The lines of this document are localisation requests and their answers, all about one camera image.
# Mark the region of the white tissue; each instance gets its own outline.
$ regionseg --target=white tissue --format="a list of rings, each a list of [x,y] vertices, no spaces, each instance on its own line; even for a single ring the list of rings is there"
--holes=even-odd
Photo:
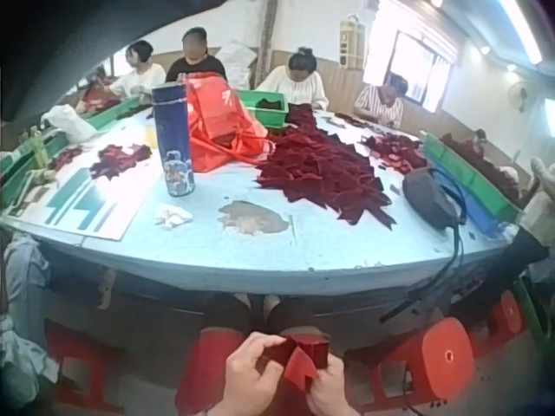
[[[167,230],[179,227],[180,225],[190,221],[193,221],[193,215],[191,215],[191,212],[174,205],[158,204],[154,222],[156,224],[163,224]]]

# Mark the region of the striped shirt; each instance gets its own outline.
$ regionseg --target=striped shirt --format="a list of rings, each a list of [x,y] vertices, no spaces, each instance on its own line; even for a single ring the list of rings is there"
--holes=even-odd
[[[378,91],[379,88],[374,85],[367,85],[364,87],[355,101],[355,108],[370,112],[370,114],[376,117],[380,122],[385,120],[383,124],[393,121],[393,127],[399,128],[401,126],[403,112],[402,100],[398,98],[393,103],[393,106],[388,107],[380,100]]]

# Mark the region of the floor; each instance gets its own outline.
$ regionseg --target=floor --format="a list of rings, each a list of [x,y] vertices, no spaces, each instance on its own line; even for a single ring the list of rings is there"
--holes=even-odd
[[[110,377],[109,401],[124,406],[127,415],[176,415],[173,397],[187,353],[198,334],[201,316],[171,309],[153,300],[117,293],[106,310],[67,299],[48,292],[46,303],[50,319],[128,351],[128,361],[114,369]],[[375,344],[388,334],[402,332],[414,324],[397,321],[384,328],[377,325],[380,314],[380,310],[371,309],[356,315],[321,318],[324,330],[331,336],[334,352],[342,354],[348,347]],[[536,358],[532,339],[524,333],[494,356],[477,362],[473,382],[457,400],[439,407],[426,405],[418,408],[426,415],[505,416],[533,396],[537,387]],[[64,373],[77,380],[86,391],[86,369],[80,363],[67,362]],[[402,378],[398,372],[386,374],[385,379],[388,390],[400,390]],[[356,380],[351,382],[355,389],[366,388]],[[56,410],[61,416],[102,414],[68,406],[57,406]],[[409,413],[398,410],[372,414]]]

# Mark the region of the large round table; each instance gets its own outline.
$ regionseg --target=large round table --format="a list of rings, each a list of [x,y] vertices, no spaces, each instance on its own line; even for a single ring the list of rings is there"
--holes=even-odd
[[[148,114],[147,110],[115,123],[103,139],[117,143],[126,129],[152,126]],[[342,122],[332,119],[333,114],[317,112],[316,117],[320,128],[338,133],[347,143],[371,134],[339,127]],[[356,146],[361,153],[368,152]],[[369,162],[378,163],[373,158]],[[84,237],[5,215],[1,221],[69,255],[179,289],[338,296],[413,285],[449,260],[454,236],[435,230],[411,209],[402,195],[400,173],[376,172],[393,201],[386,209],[397,223],[392,231],[367,212],[357,225],[349,225],[337,220],[331,209],[307,200],[291,204],[281,191],[260,189],[255,182],[258,171],[244,163],[196,174],[196,190],[182,198],[170,197],[160,177],[120,241]],[[193,221],[165,230],[154,222],[159,203],[186,209]],[[227,226],[224,211],[230,205],[254,205],[257,212],[267,214],[266,221],[275,222],[269,228],[278,231],[244,233]],[[505,238],[484,237],[471,221],[460,234],[465,263],[491,256],[508,243]]]

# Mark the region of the red plastic stool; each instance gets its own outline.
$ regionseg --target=red plastic stool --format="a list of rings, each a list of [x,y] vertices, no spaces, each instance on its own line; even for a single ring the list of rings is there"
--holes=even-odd
[[[468,335],[462,324],[447,318],[421,332],[407,335],[392,347],[391,342],[347,351],[345,364],[361,362],[368,369],[374,401],[359,405],[359,411],[389,410],[449,400],[456,397],[473,377],[474,360]],[[382,384],[381,365],[407,363],[412,376],[411,392],[387,397]]]
[[[489,314],[486,323],[488,330],[486,339],[480,337],[475,331],[470,333],[475,358],[489,355],[526,330],[520,306],[510,291],[503,294],[501,302]]]
[[[52,321],[46,321],[49,355],[60,367],[66,358],[86,361],[90,370],[89,395],[56,386],[56,401],[83,409],[123,414],[125,409],[104,401],[106,373],[110,364],[126,356],[119,348],[106,346],[88,335],[77,333]]]

